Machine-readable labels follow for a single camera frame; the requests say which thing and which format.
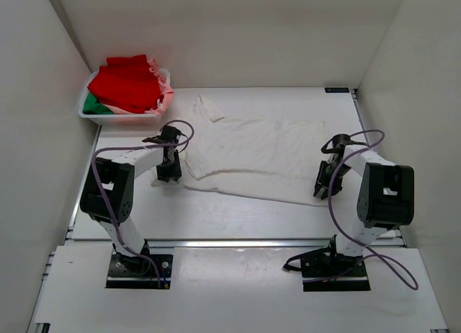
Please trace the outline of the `white t shirt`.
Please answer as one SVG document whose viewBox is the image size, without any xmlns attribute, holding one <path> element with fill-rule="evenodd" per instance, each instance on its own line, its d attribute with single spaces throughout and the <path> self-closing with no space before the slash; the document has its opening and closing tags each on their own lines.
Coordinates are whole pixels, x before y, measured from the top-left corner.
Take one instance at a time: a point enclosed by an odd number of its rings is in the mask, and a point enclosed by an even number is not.
<svg viewBox="0 0 461 333">
<path fill-rule="evenodd" d="M 178 185 L 189 190 L 325 206 L 313 195 L 326 141 L 323 121 L 255 118 L 223 112 L 200 95 L 176 117 L 194 136 L 179 159 Z"/>
</svg>

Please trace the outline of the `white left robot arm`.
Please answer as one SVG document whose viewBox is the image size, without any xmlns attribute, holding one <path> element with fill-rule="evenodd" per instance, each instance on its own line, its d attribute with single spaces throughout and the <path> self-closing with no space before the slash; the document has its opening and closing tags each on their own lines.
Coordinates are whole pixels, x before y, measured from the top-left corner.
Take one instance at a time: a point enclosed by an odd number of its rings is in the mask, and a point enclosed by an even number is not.
<svg viewBox="0 0 461 333">
<path fill-rule="evenodd" d="M 157 180 L 177 182 L 182 176 L 176 149 L 182 132 L 173 126 L 143 140 L 141 147 L 126 150 L 113 159 L 96 157 L 87 175 L 80 209 L 108 234 L 114 251 L 125 257 L 125 264 L 135 274 L 142 274 L 151 264 L 147 241 L 130 217 L 133 209 L 135 180 L 155 169 Z"/>
</svg>

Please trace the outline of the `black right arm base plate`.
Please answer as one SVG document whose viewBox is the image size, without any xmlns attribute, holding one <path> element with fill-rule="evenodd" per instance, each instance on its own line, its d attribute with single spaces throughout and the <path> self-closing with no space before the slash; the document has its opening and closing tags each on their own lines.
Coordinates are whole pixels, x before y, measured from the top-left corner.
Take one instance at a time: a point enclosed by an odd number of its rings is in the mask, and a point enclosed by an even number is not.
<svg viewBox="0 0 461 333">
<path fill-rule="evenodd" d="M 289 258 L 282 269 L 301 273 L 304 292 L 371 290 L 363 257 L 349 257 L 338 253 L 335 236 L 326 247 Z"/>
</svg>

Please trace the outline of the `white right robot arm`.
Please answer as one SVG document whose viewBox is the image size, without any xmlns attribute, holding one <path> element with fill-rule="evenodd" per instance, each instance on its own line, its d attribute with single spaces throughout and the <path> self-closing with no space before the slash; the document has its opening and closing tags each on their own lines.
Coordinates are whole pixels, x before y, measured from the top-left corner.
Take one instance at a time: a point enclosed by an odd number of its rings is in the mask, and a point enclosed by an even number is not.
<svg viewBox="0 0 461 333">
<path fill-rule="evenodd" d="M 357 198 L 357 217 L 349 232 L 332 238 L 334 251 L 323 257 L 323 268 L 340 275 L 349 266 L 348 258 L 363 255 L 378 237 L 411 223 L 414 216 L 414 170 L 378 155 L 372 147 L 338 134 L 321 148 L 328 160 L 320 164 L 313 196 L 328 201 L 342 190 L 344 176 L 351 170 L 362 178 Z"/>
</svg>

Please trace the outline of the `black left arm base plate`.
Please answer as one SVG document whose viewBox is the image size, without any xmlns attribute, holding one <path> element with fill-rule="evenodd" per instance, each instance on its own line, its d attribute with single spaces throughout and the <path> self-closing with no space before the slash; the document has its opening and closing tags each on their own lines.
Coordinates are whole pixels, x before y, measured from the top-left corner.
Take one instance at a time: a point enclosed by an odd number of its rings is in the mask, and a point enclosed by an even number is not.
<svg viewBox="0 0 461 333">
<path fill-rule="evenodd" d="M 109 289 L 169 290 L 173 254 L 150 254 L 151 262 L 120 254 L 112 248 L 105 287 Z"/>
</svg>

